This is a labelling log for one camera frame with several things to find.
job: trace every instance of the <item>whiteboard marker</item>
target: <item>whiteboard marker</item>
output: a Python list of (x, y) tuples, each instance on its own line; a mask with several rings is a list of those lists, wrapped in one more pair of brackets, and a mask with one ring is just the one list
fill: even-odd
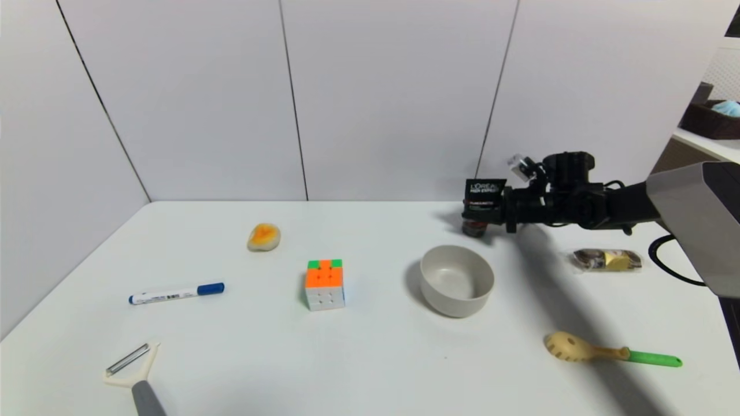
[(141, 305), (144, 303), (172, 301), (175, 299), (192, 298), (193, 296), (215, 295), (223, 292), (223, 283), (203, 284), (186, 289), (170, 290), (167, 292), (140, 293), (129, 296), (129, 303)]

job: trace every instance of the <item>rubik's cube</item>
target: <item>rubik's cube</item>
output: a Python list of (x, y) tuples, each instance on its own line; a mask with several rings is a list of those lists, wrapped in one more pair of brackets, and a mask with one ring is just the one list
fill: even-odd
[(306, 298), (309, 309), (322, 311), (344, 307), (342, 261), (311, 260), (306, 273)]

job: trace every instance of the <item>peeler blade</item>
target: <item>peeler blade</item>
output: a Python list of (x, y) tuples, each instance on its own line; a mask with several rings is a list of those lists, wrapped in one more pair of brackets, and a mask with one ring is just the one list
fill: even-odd
[(120, 359), (117, 363), (105, 369), (106, 376), (110, 377), (114, 375), (115, 373), (121, 371), (123, 368), (125, 368), (129, 364), (136, 361), (137, 358), (146, 354), (148, 351), (149, 351), (148, 343), (145, 343), (144, 345), (138, 347), (134, 352), (128, 354), (126, 357), (123, 357), (122, 359)]

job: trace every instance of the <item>green handle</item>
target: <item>green handle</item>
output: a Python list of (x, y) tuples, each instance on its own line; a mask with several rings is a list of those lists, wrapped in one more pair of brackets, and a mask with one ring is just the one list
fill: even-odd
[(680, 358), (674, 357), (672, 355), (652, 354), (650, 352), (640, 352), (632, 350), (630, 350), (630, 357), (627, 359), (627, 361), (666, 367), (680, 367), (684, 365)]

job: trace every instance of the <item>black cable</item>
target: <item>black cable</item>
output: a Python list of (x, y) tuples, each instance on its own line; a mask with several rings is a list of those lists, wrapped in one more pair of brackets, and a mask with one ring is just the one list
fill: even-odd
[(625, 183), (622, 181), (612, 181), (612, 182), (607, 182), (606, 184), (604, 184), (604, 188), (608, 188), (612, 185), (619, 185), (620, 188), (625, 187)]
[(660, 246), (663, 245), (663, 243), (666, 243), (672, 240), (676, 240), (676, 236), (673, 234), (669, 234), (669, 235), (664, 235), (663, 237), (660, 237), (660, 238), (656, 238), (656, 240), (653, 241), (653, 243), (650, 245), (650, 249), (647, 250), (647, 254), (650, 256), (650, 259), (653, 261), (653, 263), (657, 264), (658, 267), (663, 269), (664, 272), (679, 279), (680, 281), (686, 282), (688, 284), (692, 284), (694, 286), (707, 286), (707, 284), (704, 282), (691, 280), (689, 278), (685, 278), (684, 276), (681, 276), (680, 274), (669, 269), (668, 266), (663, 264), (662, 261), (658, 260), (658, 249), (660, 248)]

